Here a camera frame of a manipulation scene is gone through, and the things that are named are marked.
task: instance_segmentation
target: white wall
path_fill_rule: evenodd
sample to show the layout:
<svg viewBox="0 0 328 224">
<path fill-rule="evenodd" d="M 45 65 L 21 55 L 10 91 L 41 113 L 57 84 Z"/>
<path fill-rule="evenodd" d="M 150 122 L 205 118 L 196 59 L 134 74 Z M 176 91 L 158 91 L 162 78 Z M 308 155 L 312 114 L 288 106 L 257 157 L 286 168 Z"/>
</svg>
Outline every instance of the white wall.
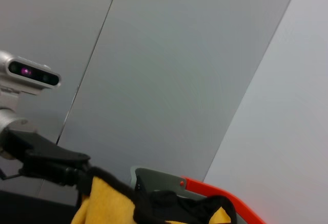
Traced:
<svg viewBox="0 0 328 224">
<path fill-rule="evenodd" d="M 0 49 L 46 64 L 63 79 L 59 89 L 22 94 L 17 112 L 56 142 L 111 0 L 0 0 Z M 16 173 L 21 164 L 0 158 Z M 40 180 L 0 180 L 0 189 L 35 196 Z"/>
<path fill-rule="evenodd" d="M 289 0 L 114 0 L 59 145 L 204 179 Z"/>
<path fill-rule="evenodd" d="M 292 0 L 205 178 L 268 223 L 327 223 L 328 0 Z"/>
</svg>

